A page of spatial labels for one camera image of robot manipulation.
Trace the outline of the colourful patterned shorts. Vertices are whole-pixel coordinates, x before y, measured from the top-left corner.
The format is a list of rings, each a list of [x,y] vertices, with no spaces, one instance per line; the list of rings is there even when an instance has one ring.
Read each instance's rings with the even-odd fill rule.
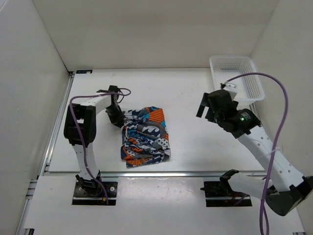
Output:
[[[120,156],[127,168],[165,162],[171,157],[169,134],[162,108],[124,112]]]

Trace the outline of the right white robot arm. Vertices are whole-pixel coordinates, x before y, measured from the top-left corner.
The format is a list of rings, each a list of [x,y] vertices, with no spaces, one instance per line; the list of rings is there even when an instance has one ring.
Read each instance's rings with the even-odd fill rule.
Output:
[[[234,96],[234,92],[226,90],[204,93],[196,116],[202,117],[204,109],[208,108],[205,119],[231,133],[270,177],[266,185],[264,180],[232,169],[220,177],[220,191],[227,196],[242,192],[264,199],[273,212],[285,216],[312,193],[313,178],[304,176],[279,150],[272,148],[273,143],[260,120],[249,109],[239,110]]]

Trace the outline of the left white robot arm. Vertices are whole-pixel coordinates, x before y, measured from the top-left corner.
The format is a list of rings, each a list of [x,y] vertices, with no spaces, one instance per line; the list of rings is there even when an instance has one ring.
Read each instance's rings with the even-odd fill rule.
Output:
[[[110,85],[107,90],[98,90],[93,95],[78,95],[69,100],[64,137],[73,147],[80,168],[77,181],[86,186],[86,191],[97,196],[102,192],[100,170],[96,166],[93,142],[96,137],[96,116],[105,111],[112,125],[122,127],[124,115],[119,106],[123,97],[123,89]]]

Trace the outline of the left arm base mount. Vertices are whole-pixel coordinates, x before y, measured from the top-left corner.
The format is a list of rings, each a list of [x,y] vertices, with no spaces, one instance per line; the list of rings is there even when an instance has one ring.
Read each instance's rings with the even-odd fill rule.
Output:
[[[72,205],[115,206],[118,191],[117,181],[103,181],[99,172],[95,177],[102,183],[100,186],[93,179],[85,180],[78,174],[73,192]]]

